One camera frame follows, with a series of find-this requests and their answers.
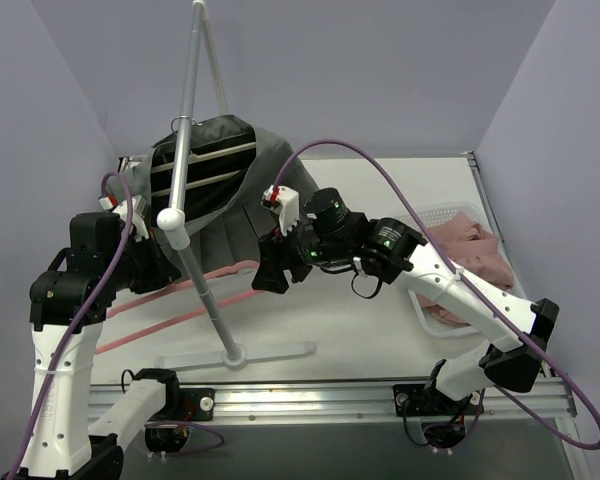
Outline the pink plastic hanger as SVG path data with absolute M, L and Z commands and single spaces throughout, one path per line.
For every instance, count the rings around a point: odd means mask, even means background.
M 258 266 L 255 261 L 242 261 L 204 275 L 212 287 L 219 288 L 215 295 L 220 307 L 227 307 L 259 294 L 243 285 L 246 276 L 254 273 Z M 107 319 L 112 324 L 103 331 L 96 354 L 122 348 L 205 313 L 191 280 L 156 293 L 119 301 L 107 313 Z

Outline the grey pleated skirt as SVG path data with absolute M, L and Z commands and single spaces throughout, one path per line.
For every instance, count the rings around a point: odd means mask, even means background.
M 287 165 L 291 145 L 281 136 L 254 127 L 234 115 L 222 115 L 191 128 L 190 154 L 204 154 L 255 142 L 255 158 L 240 174 L 187 190 L 184 213 L 191 247 L 203 272 L 241 261 L 259 260 L 258 239 L 277 226 L 261 205 L 277 174 L 306 201 L 318 186 L 300 160 Z

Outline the wooden multi-bar hanger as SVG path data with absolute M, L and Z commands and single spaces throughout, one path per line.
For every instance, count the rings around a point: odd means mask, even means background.
M 249 142 L 204 154 L 190 154 L 185 170 L 196 169 L 193 177 L 186 176 L 185 189 L 191 190 L 223 182 L 245 170 L 255 158 L 256 143 Z

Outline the pink pleated skirt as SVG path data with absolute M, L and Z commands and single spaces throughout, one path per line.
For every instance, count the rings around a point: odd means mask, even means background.
M 515 286 L 513 269 L 498 251 L 500 239 L 479 222 L 460 212 L 429 231 L 450 260 L 501 290 Z

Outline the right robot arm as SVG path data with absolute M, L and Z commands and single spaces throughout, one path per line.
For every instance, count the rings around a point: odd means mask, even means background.
M 315 268 L 352 273 L 374 278 L 379 286 L 403 287 L 467 321 L 486 341 L 435 364 L 420 395 L 432 411 L 447 412 L 491 386 L 532 390 L 559 313 L 554 302 L 519 298 L 444 263 L 420 232 L 394 218 L 369 219 L 350 211 L 335 188 L 301 202 L 295 190 L 271 186 L 261 204 L 278 224 L 258 240 L 253 289 L 283 294 Z

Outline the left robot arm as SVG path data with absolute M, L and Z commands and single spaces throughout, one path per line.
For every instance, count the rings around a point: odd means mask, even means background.
M 172 274 L 128 206 L 79 214 L 69 233 L 69 246 L 29 291 L 32 408 L 8 479 L 116 479 L 136 434 L 174 417 L 182 405 L 174 371 L 142 369 L 123 397 L 89 422 L 92 368 L 108 309 L 120 291 L 151 292 Z

